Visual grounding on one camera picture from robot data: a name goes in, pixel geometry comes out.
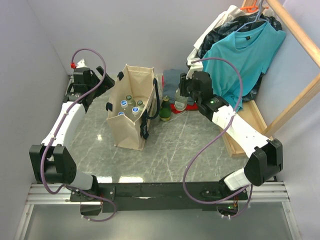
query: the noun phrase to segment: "bottle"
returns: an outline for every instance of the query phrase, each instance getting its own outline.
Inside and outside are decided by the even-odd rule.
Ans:
[[[131,109],[128,106],[128,102],[126,100],[121,101],[121,107],[124,115],[126,115],[130,119],[132,113],[131,113]]]
[[[144,108],[145,108],[144,102],[143,102],[143,101],[141,101],[141,100],[139,100],[139,101],[137,101],[137,102],[136,102],[136,106],[138,107],[139,112],[141,112],[141,113],[142,113],[142,111],[143,111],[143,110],[144,110]]]
[[[139,108],[137,106],[132,108],[132,121],[135,122],[139,116],[140,116],[141,112],[139,111]]]
[[[163,98],[163,102],[161,104],[160,112],[159,112],[159,117],[161,121],[169,121],[171,118],[171,107],[169,103],[169,97],[165,96]]]
[[[180,95],[180,89],[178,88],[175,91],[175,96],[174,96],[174,107],[177,109],[179,112],[182,112],[186,109],[187,103],[188,103],[188,98],[181,96]]]
[[[125,99],[126,99],[128,105],[129,105],[129,109],[130,109],[130,111],[131,111],[131,109],[136,106],[136,101],[132,98],[131,95],[127,95],[127,96],[125,97]]]

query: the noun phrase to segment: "white wall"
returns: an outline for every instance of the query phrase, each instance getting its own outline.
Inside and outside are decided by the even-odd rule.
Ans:
[[[13,239],[35,177],[29,148],[48,134],[67,74],[25,0],[0,7],[0,239]]]
[[[283,6],[320,46],[320,1],[286,0]],[[257,98],[267,124],[320,72],[296,39],[288,30],[286,32],[286,39],[262,81]],[[283,144],[280,177],[285,182],[304,240],[320,239],[320,208],[317,207],[320,201],[319,103],[320,94],[274,135]]]
[[[28,0],[64,66],[78,48],[99,51],[107,71],[125,64],[185,68],[193,44],[218,14],[243,0]],[[90,66],[100,65],[92,54]]]

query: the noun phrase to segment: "teal t-shirt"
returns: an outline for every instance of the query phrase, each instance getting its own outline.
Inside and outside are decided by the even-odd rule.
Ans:
[[[254,87],[261,73],[266,73],[279,47],[286,37],[270,23],[247,32],[233,32],[212,45],[203,58],[218,57],[231,62],[243,81],[242,96]],[[214,94],[223,97],[235,107],[239,93],[239,79],[234,69],[220,60],[203,61],[203,71],[210,74]],[[237,111],[242,108],[242,100]]]

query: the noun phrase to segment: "wooden rack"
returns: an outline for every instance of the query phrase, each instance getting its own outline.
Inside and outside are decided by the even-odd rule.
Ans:
[[[244,0],[242,7],[252,6],[254,2],[255,0]],[[320,49],[317,45],[309,38],[305,31],[298,25],[278,0],[266,0],[266,2],[287,26],[289,31],[312,58],[315,64],[320,68]],[[258,132],[266,135],[267,137],[271,137],[319,92],[320,73],[268,126],[262,118],[255,101],[244,103],[243,110],[239,111],[238,114]],[[237,157],[245,155],[243,149],[227,133],[223,136],[223,139],[230,156]]]

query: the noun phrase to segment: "blue hanger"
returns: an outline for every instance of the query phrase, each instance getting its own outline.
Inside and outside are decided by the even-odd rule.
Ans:
[[[240,29],[242,29],[244,26],[246,26],[246,25],[248,25],[248,24],[253,24],[253,23],[255,23],[255,22],[258,21],[258,20],[268,23],[267,20],[260,18],[263,1],[264,1],[264,0],[261,0],[260,3],[259,3],[259,11],[258,11],[258,14],[257,14],[256,17],[255,17],[255,20],[254,20],[254,21],[251,21],[251,22],[247,22],[247,23],[244,24],[242,27],[240,27],[238,30],[234,31],[235,33],[238,32]]]

